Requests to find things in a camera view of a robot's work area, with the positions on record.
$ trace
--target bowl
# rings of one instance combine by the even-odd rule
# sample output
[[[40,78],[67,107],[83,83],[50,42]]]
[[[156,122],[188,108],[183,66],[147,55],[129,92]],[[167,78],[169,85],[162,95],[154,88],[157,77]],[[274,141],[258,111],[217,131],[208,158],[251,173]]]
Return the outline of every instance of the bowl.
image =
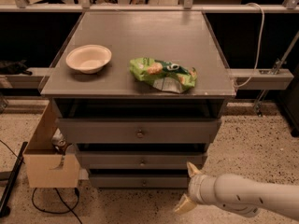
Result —
[[[66,56],[66,64],[84,74],[99,72],[111,60],[108,48],[99,45],[87,45],[73,49]]]

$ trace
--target cabinet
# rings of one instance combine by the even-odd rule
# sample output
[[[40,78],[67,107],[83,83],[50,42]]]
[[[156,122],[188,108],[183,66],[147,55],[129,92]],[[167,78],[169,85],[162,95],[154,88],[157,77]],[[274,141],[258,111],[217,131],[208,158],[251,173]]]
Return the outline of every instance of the cabinet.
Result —
[[[65,64],[69,51],[87,44],[112,51],[98,74]],[[196,87],[176,94],[136,81],[129,61],[137,57],[195,67]],[[222,110],[235,96],[198,11],[86,12],[41,93],[98,188],[186,188],[186,162],[204,165]]]

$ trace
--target snack bag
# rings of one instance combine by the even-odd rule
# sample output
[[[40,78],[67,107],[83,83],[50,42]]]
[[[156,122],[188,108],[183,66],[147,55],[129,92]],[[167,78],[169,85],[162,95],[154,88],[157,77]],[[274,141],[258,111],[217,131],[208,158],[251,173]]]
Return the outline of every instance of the snack bag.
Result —
[[[183,93],[195,86],[195,69],[188,70],[176,63],[152,58],[137,58],[130,61],[130,71],[136,79],[144,81],[160,91]]]

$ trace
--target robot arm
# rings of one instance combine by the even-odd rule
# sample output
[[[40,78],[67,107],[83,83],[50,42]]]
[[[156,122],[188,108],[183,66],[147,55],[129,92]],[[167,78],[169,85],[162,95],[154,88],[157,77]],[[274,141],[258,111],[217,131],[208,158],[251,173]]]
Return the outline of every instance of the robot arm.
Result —
[[[188,163],[191,181],[175,212],[182,214],[197,204],[215,205],[243,217],[255,217],[259,208],[299,220],[299,186],[259,183],[239,175],[203,175]]]

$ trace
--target speckled floor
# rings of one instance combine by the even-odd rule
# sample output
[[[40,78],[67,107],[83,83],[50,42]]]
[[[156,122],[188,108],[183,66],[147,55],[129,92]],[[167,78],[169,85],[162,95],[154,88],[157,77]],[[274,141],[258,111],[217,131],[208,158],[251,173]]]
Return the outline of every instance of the speckled floor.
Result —
[[[0,139],[18,153],[36,128],[47,101],[8,100],[0,115]],[[208,150],[203,172],[208,175],[233,173],[256,181],[299,185],[299,138],[290,135],[291,127],[273,103],[263,105],[262,118],[255,115],[252,103],[228,104],[219,133]],[[15,161],[0,145],[0,171],[8,171]],[[80,181],[80,200],[75,212],[84,224],[107,223],[296,223],[262,210],[255,218],[243,218],[213,206],[198,206],[178,216],[172,209],[184,190],[175,189],[95,189]],[[74,204],[72,189],[60,189],[63,198]],[[51,215],[37,211],[32,203],[33,189],[28,186],[22,166],[8,206],[11,213],[0,223],[78,223],[73,214]],[[38,189],[36,204],[52,211],[64,211],[53,189]]]

